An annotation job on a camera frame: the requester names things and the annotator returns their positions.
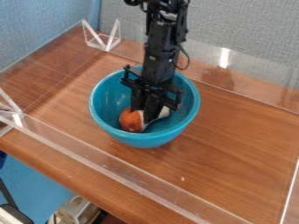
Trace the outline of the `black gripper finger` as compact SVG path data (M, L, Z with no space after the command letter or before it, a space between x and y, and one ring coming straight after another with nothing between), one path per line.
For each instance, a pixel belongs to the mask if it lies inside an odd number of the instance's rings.
M131 94L131 110L144 110L149 91L144 89L134 88Z
M144 122L150 123L161 115L165 106L165 98L159 94L150 94L144 105Z

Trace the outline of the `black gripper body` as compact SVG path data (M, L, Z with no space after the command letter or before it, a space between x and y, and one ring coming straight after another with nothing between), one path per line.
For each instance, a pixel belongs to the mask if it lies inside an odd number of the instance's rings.
M163 105L177 110L182 104L183 91L174 84L178 57L181 50L178 47L170 51L144 51L144 64L140 68L124 66L124 75L120 83L131 89L139 88L150 94L163 97Z

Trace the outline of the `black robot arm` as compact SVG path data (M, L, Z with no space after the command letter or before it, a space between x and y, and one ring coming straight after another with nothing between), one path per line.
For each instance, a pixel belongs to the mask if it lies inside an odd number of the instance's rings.
M122 83L131 88L131 110L144 112L144 123L154 121L163 107L177 110L183 90L174 85L182 43L189 33L191 0L123 0L146 13L144 63L140 69L127 65Z

